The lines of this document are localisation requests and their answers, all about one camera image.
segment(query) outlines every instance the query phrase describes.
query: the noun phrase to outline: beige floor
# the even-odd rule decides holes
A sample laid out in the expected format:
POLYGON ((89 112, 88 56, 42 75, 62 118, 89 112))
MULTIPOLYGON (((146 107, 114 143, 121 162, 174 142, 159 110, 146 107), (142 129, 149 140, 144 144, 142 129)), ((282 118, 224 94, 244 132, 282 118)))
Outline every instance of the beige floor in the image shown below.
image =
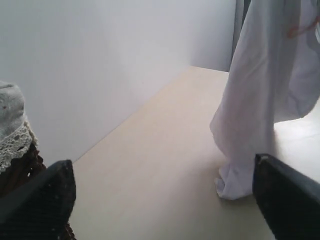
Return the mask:
MULTIPOLYGON (((227 202, 215 192, 226 160, 209 123, 227 77, 190 67, 74 164, 79 240, 274 239, 252 197, 227 202)), ((315 179, 320 150, 308 149, 320 142, 319 115, 276 126, 279 156, 315 179)))

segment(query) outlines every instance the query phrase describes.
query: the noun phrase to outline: dark brown fabric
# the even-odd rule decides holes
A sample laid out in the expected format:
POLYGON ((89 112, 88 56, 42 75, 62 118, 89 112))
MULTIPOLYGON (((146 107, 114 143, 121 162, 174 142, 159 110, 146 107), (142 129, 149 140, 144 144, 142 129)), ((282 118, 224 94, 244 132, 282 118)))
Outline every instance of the dark brown fabric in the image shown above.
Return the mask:
MULTIPOLYGON (((11 193, 21 185, 32 180, 41 171, 47 169, 44 160, 34 144, 21 157, 11 160, 11 166, 0 174, 0 198, 11 193)), ((76 240, 70 225, 65 226, 60 240, 76 240)))

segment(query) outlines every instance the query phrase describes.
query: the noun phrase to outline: white robe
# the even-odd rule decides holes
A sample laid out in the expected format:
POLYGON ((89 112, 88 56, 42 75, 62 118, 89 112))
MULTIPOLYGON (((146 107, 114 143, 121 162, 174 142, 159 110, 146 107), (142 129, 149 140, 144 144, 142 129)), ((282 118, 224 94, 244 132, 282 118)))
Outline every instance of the white robe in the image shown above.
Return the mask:
POLYGON ((232 59, 222 101, 210 124, 229 163, 215 181, 221 198, 252 194, 254 157, 274 154, 274 123, 302 118, 320 95, 316 0, 252 0, 232 59))

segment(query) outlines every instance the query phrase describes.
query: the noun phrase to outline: lace trim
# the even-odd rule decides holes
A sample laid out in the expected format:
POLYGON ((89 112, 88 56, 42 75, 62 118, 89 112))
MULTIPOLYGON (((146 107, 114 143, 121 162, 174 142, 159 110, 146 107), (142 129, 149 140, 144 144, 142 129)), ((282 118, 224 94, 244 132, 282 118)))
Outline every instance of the lace trim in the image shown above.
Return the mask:
POLYGON ((31 143, 37 145, 37 138, 25 119, 24 124, 0 142, 0 173, 10 167, 12 159, 21 158, 31 143))

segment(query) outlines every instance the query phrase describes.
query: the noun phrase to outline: white wall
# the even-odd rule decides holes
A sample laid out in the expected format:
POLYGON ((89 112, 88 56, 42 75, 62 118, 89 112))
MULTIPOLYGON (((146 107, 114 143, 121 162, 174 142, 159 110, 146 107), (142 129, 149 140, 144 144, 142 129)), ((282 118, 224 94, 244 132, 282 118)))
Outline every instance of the white wall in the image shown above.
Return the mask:
POLYGON ((76 160, 187 66, 227 71, 235 6, 1 0, 0 78, 24 92, 46 163, 76 160))

